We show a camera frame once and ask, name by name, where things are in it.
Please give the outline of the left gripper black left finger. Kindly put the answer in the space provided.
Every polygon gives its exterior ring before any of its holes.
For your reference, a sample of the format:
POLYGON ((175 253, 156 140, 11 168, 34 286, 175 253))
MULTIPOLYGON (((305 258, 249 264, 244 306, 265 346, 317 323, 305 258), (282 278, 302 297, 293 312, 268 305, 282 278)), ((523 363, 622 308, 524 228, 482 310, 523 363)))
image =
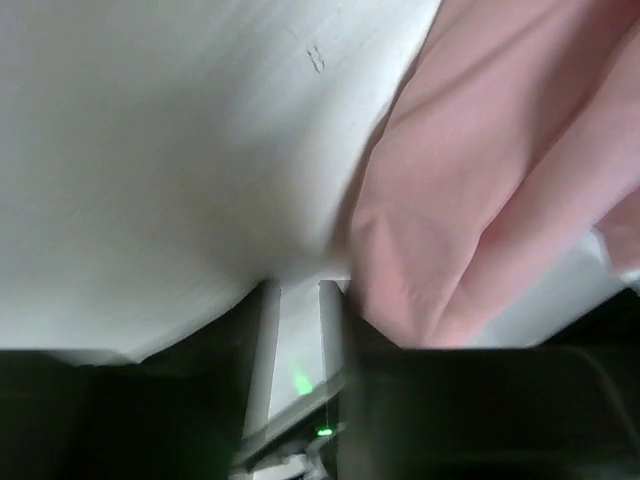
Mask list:
POLYGON ((239 449, 265 298, 142 362, 1 355, 5 479, 225 479, 239 449))

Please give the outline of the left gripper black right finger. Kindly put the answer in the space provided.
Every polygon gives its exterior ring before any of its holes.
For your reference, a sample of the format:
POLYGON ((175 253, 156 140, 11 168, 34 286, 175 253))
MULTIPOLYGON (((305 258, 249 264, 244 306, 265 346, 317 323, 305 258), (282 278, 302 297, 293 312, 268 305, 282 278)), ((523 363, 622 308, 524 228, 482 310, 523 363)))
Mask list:
POLYGON ((343 479, 635 479, 639 303, 539 346, 403 349, 340 304, 343 479))

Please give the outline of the pink trousers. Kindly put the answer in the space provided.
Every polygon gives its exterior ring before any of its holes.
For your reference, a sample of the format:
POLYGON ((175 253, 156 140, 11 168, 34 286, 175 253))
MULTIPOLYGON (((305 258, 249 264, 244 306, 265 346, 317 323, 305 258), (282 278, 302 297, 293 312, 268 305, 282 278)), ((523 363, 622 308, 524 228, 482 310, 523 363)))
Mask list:
POLYGON ((638 3, 443 2, 354 206, 362 316, 460 346, 590 230, 638 269, 638 3))

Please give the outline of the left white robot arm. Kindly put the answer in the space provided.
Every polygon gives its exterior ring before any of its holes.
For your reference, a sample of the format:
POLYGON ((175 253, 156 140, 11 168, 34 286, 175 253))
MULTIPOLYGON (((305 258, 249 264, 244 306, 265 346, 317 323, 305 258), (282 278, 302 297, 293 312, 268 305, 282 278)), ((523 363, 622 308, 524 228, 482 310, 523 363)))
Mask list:
POLYGON ((539 346, 403 349, 341 288, 318 337, 279 288, 141 361, 1 354, 5 479, 635 479, 639 309, 621 295, 539 346))

